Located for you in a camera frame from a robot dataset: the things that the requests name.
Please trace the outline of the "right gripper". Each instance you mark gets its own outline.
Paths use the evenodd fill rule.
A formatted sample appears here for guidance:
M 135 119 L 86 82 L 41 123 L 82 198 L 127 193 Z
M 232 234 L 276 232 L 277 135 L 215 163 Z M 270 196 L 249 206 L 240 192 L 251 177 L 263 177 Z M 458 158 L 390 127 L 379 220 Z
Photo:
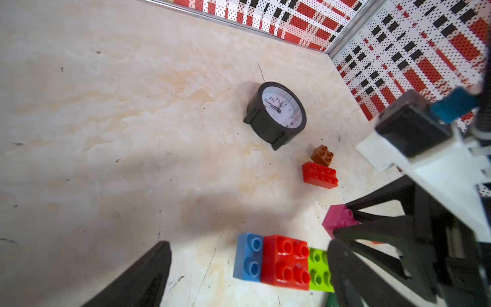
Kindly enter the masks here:
M 410 216 L 361 212 L 392 200 Z M 363 224 L 333 234 L 352 251 L 430 303 L 439 297 L 447 306 L 490 306 L 488 260 L 474 232 L 411 178 L 400 177 L 345 206 Z M 359 239 L 389 244 L 401 257 L 358 243 Z

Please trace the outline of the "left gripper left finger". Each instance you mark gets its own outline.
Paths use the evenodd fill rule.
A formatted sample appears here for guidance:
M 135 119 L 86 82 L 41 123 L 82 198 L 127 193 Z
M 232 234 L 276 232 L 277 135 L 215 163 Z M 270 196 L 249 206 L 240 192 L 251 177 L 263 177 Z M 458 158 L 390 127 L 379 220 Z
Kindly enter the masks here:
M 159 241 L 84 306 L 160 306 L 171 260 L 170 243 Z

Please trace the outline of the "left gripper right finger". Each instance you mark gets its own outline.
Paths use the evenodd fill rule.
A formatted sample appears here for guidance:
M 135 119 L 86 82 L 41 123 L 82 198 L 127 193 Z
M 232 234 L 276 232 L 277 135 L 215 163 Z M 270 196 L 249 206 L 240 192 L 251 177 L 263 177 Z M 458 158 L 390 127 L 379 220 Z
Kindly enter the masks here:
M 361 257 L 367 258 L 383 271 L 407 281 L 405 270 L 414 274 L 418 255 L 410 249 L 401 250 L 402 257 L 392 257 L 367 245 L 332 240 L 327 250 L 331 281 L 340 306 L 413 306 Z

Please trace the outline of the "lime block small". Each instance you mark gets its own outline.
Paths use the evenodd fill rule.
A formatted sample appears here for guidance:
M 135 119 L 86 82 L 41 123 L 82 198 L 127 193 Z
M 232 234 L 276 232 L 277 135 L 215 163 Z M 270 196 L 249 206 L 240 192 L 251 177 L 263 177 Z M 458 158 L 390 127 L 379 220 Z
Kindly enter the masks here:
M 311 277 L 310 290 L 334 293 L 326 251 L 309 249 L 308 270 Z

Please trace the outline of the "pink block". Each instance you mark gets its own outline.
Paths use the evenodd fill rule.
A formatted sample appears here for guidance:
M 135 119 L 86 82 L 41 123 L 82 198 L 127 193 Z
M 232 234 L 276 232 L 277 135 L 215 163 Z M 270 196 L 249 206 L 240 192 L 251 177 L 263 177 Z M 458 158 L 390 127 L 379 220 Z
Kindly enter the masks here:
M 355 225 L 360 225 L 360 222 L 355 220 L 353 212 L 346 205 L 330 206 L 322 222 L 331 239 L 334 239 L 335 230 Z

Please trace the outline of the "red long block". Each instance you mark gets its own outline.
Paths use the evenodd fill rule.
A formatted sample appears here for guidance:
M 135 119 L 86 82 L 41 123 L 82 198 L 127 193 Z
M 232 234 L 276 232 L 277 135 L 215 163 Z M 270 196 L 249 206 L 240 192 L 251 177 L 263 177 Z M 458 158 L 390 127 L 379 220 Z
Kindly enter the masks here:
M 282 235 L 267 236 L 263 239 L 260 281 L 275 287 L 308 290 L 308 258 L 307 242 Z

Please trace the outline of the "light blue block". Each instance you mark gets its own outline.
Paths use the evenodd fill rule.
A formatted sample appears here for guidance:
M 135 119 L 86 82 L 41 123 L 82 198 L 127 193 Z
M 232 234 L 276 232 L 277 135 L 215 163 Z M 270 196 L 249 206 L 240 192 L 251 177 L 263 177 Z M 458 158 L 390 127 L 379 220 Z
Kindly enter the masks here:
M 240 234 L 237 241 L 233 277 L 239 280 L 261 282 L 264 237 Z

